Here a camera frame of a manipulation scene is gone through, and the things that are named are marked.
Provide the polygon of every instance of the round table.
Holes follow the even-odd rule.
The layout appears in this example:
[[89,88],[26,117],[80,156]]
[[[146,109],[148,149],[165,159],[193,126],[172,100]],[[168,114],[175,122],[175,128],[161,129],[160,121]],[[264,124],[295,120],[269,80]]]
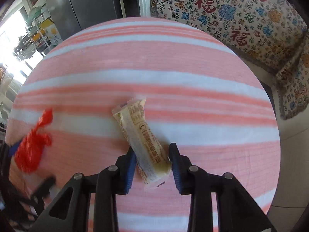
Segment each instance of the round table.
[[[21,175],[27,190],[54,174],[60,189],[74,173],[95,174],[125,154],[111,110],[147,97],[145,116],[163,147],[208,173],[233,173],[267,212],[279,175],[280,141],[267,94],[228,47],[188,25],[127,18],[85,29],[54,48],[16,97],[6,142],[14,144],[52,107],[53,138],[39,169]],[[90,206],[92,227],[94,198]],[[117,196],[120,231],[186,231],[190,196],[179,195],[172,174],[144,190],[135,173],[127,196]]]

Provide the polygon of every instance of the patterned fabric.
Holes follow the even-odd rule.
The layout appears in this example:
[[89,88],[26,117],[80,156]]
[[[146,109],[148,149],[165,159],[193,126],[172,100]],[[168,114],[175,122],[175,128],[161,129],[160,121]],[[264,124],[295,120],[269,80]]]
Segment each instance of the patterned fabric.
[[[305,74],[302,83],[294,79],[302,72],[299,53],[295,53],[304,46],[307,26],[286,0],[152,0],[152,14],[207,32],[273,75],[281,70],[277,84],[282,118],[291,118],[306,107],[307,92],[295,105],[286,94],[293,84],[303,91],[309,79]],[[290,79],[285,80],[290,72]]]
[[276,74],[281,118],[288,119],[306,109],[309,103],[309,36]]
[[[271,103],[250,69],[228,47],[190,26],[127,18],[83,30],[54,48],[29,75],[7,126],[14,144],[52,107],[34,188],[50,173],[61,188],[72,175],[100,172],[128,149],[111,110],[145,95],[146,120],[163,147],[209,173],[232,172],[268,211],[279,175],[280,141]],[[117,196],[120,231],[186,231],[190,196],[173,176],[144,190],[136,172],[127,196]],[[92,230],[93,204],[90,207]],[[217,216],[214,213],[214,225]]]

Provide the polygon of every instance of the metal screw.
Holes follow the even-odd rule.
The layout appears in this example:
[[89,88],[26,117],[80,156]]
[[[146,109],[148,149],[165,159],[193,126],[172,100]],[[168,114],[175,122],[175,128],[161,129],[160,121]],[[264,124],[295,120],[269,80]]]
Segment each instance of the metal screw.
[[115,172],[115,171],[117,171],[117,169],[118,169],[118,167],[116,165],[109,166],[109,171],[111,171],[111,172]]
[[231,174],[231,173],[225,173],[223,176],[224,176],[224,178],[229,179],[229,180],[233,179],[233,177],[234,177],[234,175]]
[[34,200],[34,202],[35,202],[36,204],[39,203],[39,200],[38,200],[38,198],[37,198],[36,196],[33,197],[33,200]]
[[76,174],[74,174],[73,178],[74,178],[75,180],[79,180],[79,179],[82,178],[82,174],[81,174],[81,173],[76,173]]
[[195,166],[195,165],[193,165],[193,166],[190,166],[190,167],[189,167],[189,170],[190,170],[191,172],[196,172],[196,171],[198,170],[198,167]]

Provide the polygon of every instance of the blue object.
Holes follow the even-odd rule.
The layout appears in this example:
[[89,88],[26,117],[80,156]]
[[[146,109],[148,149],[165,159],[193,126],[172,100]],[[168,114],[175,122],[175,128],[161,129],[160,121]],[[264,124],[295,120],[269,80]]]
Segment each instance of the blue object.
[[18,141],[17,143],[15,143],[13,146],[10,147],[9,157],[12,157],[16,153],[21,141],[22,141],[22,139],[20,141]]
[[127,174],[125,176],[125,192],[129,193],[129,190],[132,187],[134,172],[135,172],[135,166],[136,166],[136,156],[135,154],[132,155],[129,161],[128,170],[126,171]]
[[201,15],[200,17],[197,18],[202,24],[206,25],[207,24],[207,16]]
[[267,25],[266,27],[263,27],[263,33],[267,36],[267,37],[271,37],[273,30],[269,28],[269,25]]
[[255,9],[257,11],[257,13],[259,13],[259,15],[262,17],[264,15],[264,9],[259,7]]
[[182,192],[182,181],[181,181],[180,170],[179,170],[179,165],[178,165],[177,161],[173,161],[172,171],[173,171],[173,175],[174,175],[176,188],[179,191],[179,193],[181,194],[181,192]]
[[223,4],[221,8],[218,10],[218,13],[220,17],[230,21],[234,19],[235,11],[236,7],[232,7],[229,4]]

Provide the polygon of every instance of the blanket with chinese characters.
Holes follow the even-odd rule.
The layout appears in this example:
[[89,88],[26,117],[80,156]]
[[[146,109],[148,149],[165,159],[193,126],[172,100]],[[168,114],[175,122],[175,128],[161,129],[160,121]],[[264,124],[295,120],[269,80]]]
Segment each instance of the blanket with chinese characters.
[[152,0],[151,9],[154,17],[207,32],[273,74],[281,118],[306,108],[307,25],[286,0]]

